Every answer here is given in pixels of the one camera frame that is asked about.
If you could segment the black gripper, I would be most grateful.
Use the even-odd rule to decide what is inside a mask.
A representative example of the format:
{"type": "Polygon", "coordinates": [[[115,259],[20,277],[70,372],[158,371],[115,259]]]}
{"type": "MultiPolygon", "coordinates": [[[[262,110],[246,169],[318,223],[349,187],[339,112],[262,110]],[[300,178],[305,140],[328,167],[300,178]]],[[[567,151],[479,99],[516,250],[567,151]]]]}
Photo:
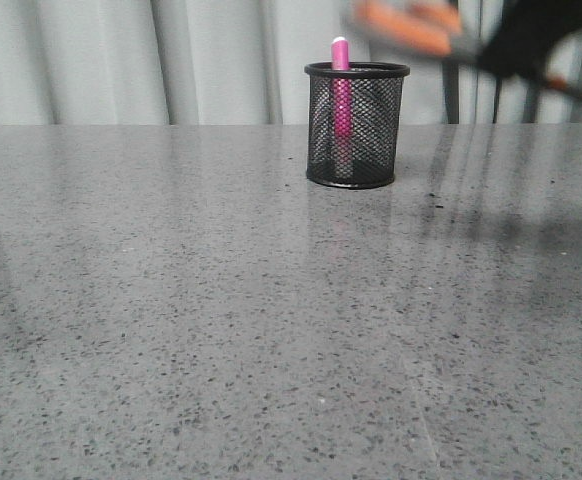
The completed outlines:
{"type": "Polygon", "coordinates": [[[497,78],[536,80],[566,36],[582,29],[582,0],[518,1],[478,56],[497,78]]]}

